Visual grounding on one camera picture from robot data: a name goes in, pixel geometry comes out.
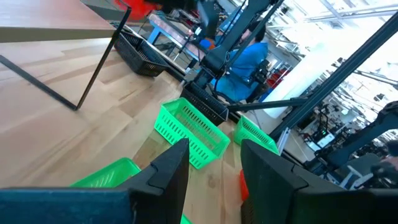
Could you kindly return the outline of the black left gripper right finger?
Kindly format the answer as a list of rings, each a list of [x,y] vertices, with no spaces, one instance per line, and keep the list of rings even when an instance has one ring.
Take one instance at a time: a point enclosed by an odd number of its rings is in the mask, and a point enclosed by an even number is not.
[[[366,193],[347,191],[252,140],[242,141],[241,162],[259,224],[371,224]]]

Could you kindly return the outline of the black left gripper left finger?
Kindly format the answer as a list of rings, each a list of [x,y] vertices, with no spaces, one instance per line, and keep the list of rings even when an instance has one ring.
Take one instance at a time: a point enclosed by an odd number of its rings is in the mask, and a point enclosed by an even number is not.
[[[119,185],[128,192],[132,224],[180,224],[188,173],[189,139],[183,138]]]

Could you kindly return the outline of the red plastic basket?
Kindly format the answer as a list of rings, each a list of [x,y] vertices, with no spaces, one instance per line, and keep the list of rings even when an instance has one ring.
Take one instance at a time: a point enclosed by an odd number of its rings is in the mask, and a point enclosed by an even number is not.
[[[240,191],[241,191],[241,199],[244,202],[249,197],[249,191],[246,185],[246,181],[244,178],[244,172],[241,169],[239,172],[239,184],[240,184]]]

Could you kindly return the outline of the green plastic basket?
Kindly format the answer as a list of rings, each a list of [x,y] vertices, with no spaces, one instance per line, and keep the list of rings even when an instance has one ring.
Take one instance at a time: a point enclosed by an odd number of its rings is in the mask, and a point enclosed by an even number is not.
[[[241,145],[242,140],[250,139],[269,151],[280,154],[275,141],[245,116],[241,116],[233,135],[234,142],[238,145]]]
[[[123,182],[138,174],[141,170],[131,159],[123,157],[106,167],[72,184],[72,187],[118,189]],[[183,214],[180,224],[191,224]]]
[[[170,144],[189,139],[189,162],[200,170],[222,158],[230,139],[185,98],[161,104],[154,129]]]

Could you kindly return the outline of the black plastic basket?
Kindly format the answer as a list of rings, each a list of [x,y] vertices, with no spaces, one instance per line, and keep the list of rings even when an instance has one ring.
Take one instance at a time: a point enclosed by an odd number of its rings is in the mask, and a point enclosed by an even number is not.
[[[195,83],[186,83],[180,96],[188,100],[215,126],[227,121],[229,113],[227,107]]]
[[[157,77],[169,65],[142,38],[122,31],[115,41],[114,48],[130,69],[138,75]]]

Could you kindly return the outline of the person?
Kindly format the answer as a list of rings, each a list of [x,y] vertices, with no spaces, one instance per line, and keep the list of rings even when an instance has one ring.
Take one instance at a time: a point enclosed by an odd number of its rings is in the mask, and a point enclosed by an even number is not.
[[[232,102],[240,102],[250,97],[258,86],[253,82],[251,86],[244,84],[256,67],[266,59],[268,54],[268,43],[263,42],[266,33],[266,26],[262,25],[255,38],[242,51],[239,57],[231,66],[232,75],[222,76],[219,80],[212,80],[215,91]]]

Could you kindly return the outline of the blue metal workbench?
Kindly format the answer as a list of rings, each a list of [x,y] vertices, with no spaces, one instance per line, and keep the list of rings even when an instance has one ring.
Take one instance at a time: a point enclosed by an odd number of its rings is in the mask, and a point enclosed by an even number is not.
[[[162,34],[182,50],[182,52],[198,62],[206,55],[205,50],[200,45],[193,44],[188,38],[189,31],[185,25],[178,25],[178,22],[173,22],[155,13],[149,14],[147,18],[154,28],[147,39],[150,44],[154,45],[159,35]]]

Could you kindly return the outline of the black aluminium frame bar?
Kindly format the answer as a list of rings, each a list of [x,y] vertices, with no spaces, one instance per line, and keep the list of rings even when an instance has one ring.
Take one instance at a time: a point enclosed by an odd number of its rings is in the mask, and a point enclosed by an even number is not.
[[[307,102],[307,98],[291,98],[289,100],[267,101],[262,103],[247,103],[226,105],[229,112],[263,110],[268,108],[281,108],[289,106],[301,106]]]

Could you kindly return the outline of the black aluminium frame post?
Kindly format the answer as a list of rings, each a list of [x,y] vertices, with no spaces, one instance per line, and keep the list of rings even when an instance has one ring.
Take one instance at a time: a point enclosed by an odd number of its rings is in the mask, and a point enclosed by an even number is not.
[[[293,106],[295,109],[269,134],[277,139],[285,128],[292,128],[304,118],[321,100],[329,95],[354,70],[362,65],[373,53],[382,47],[396,32],[398,32],[398,12],[382,25],[365,43],[360,46],[332,76],[320,85],[308,98],[294,99],[284,106]]]

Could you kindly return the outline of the wooden shelf with black frame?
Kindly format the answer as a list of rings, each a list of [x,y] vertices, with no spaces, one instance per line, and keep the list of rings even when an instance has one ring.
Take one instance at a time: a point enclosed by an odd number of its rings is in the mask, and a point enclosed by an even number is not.
[[[0,0],[0,44],[108,37],[111,39],[77,105],[3,55],[0,55],[0,63],[67,108],[77,111],[85,101],[130,16],[131,6],[125,2],[122,5],[126,7],[126,12],[119,26],[113,27],[80,0]]]

